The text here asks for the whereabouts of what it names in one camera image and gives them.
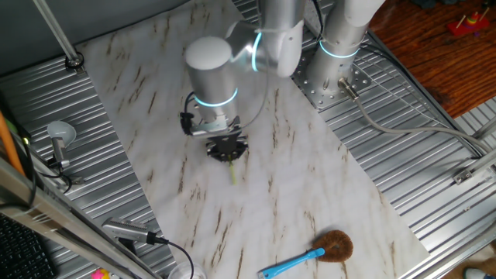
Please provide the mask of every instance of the wooden floor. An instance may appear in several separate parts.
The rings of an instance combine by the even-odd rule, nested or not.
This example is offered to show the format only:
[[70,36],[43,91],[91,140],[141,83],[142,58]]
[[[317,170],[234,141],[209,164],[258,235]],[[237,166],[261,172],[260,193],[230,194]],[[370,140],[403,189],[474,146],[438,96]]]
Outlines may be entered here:
[[[491,244],[493,250],[496,250],[496,243]],[[443,279],[463,279],[463,270],[466,267],[478,268],[485,272],[486,274],[490,274],[492,276],[496,276],[496,259],[492,258],[485,261],[474,261],[474,260],[466,260],[458,267],[450,271],[446,274]]]
[[496,96],[496,7],[479,37],[455,37],[446,28],[463,15],[482,13],[481,3],[437,3],[422,10],[408,0],[386,0],[370,24],[453,118]]

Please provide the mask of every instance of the orange pole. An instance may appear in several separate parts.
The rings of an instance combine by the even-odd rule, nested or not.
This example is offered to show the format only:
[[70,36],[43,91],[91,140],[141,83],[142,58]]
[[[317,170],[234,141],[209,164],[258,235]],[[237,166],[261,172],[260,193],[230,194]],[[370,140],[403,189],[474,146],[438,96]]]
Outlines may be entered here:
[[22,175],[26,176],[24,170],[21,165],[21,161],[19,160],[19,156],[17,155],[16,146],[14,145],[14,140],[12,139],[12,135],[10,134],[9,128],[7,126],[7,122],[3,117],[2,112],[0,112],[0,138],[2,138],[3,145],[5,146],[5,150],[7,151],[7,156],[9,157],[10,164]]

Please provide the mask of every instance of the blue brush handle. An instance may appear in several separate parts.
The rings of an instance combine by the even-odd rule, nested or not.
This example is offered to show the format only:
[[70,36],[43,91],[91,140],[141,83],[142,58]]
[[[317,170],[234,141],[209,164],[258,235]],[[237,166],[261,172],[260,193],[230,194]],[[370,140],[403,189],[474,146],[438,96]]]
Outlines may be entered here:
[[287,263],[283,263],[276,267],[267,268],[265,270],[262,270],[261,272],[263,273],[263,277],[265,277],[266,279],[271,279],[299,263],[301,264],[306,260],[315,259],[316,257],[320,257],[321,255],[323,255],[324,253],[326,253],[326,251],[323,248],[318,248],[317,250],[307,252],[305,255],[299,258],[290,260]]

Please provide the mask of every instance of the brush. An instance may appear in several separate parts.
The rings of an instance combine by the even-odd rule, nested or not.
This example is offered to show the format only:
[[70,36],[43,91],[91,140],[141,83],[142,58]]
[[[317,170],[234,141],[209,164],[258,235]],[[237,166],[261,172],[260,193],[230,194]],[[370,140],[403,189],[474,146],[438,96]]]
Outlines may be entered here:
[[306,260],[315,259],[316,257],[322,256],[326,251],[323,248],[318,248],[317,250],[311,250],[303,254],[301,257],[297,257],[294,260],[290,260],[287,263],[280,264],[276,267],[269,267],[258,273],[259,279],[271,279],[276,277],[278,274],[285,272],[286,270],[303,263]]
[[352,253],[353,243],[350,237],[342,231],[333,230],[315,241],[312,250],[296,259],[266,268],[260,271],[257,276],[258,279],[271,279],[306,260],[315,258],[323,262],[339,263],[348,260]]

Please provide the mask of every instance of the blue led ring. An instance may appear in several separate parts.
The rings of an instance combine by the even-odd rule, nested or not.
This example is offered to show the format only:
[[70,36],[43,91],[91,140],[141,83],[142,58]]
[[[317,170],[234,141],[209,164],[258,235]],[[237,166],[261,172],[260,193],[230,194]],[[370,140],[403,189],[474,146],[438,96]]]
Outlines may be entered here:
[[206,102],[200,100],[196,96],[195,96],[195,101],[198,104],[200,104],[200,105],[203,105],[203,106],[206,106],[206,107],[209,107],[209,108],[216,108],[216,107],[219,107],[219,106],[222,106],[222,105],[225,105],[225,104],[229,103],[230,101],[232,101],[236,97],[236,95],[238,95],[238,88],[236,88],[236,90],[232,94],[232,97],[229,98],[227,101],[224,101],[224,102],[220,102],[220,103],[217,103],[217,104],[209,104],[209,103],[206,103]]
[[322,45],[322,41],[320,41],[320,47],[322,48],[322,50],[324,50],[325,53],[327,53],[328,55],[332,56],[332,57],[335,57],[335,58],[348,58],[348,57],[352,57],[354,56],[355,54],[357,54],[358,50],[355,51],[355,53],[353,54],[350,54],[350,55],[335,55],[335,54],[332,54],[330,53],[329,51],[327,51],[324,46]]
[[258,71],[257,69],[257,49],[262,39],[262,33],[258,33],[257,38],[255,38],[255,43],[253,43],[253,53],[251,54],[251,67],[254,71]]

